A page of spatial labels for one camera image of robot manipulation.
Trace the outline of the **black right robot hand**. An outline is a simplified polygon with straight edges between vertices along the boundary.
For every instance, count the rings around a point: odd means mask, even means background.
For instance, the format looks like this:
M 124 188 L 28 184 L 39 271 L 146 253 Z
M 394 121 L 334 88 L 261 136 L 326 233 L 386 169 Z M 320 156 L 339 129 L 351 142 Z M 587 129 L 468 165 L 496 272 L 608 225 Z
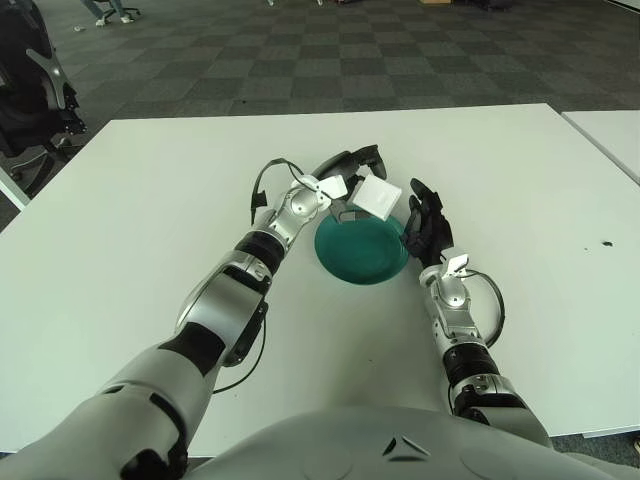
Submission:
M 437 192 L 417 178 L 410 180 L 410 215 L 400 240 L 423 268 L 439 265 L 442 252 L 454 246 L 451 226 L 443 214 L 443 204 Z

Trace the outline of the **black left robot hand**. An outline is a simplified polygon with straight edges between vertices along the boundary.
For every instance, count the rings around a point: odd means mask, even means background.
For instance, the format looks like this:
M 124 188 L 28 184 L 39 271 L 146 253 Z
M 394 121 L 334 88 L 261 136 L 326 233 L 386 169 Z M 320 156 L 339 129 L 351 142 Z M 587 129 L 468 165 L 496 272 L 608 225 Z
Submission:
M 354 195 L 356 187 L 365 177 L 358 171 L 361 167 L 368 167 L 375 177 L 386 180 L 387 171 L 377 145 L 362 147 L 356 151 L 343 151 L 323 162 L 317 167 L 312 176 L 317 180 L 340 175 L 347 188 L 345 196 L 333 199 L 329 208 L 331 216 L 337 223 L 354 221 L 358 215 L 348 207 L 348 202 Z

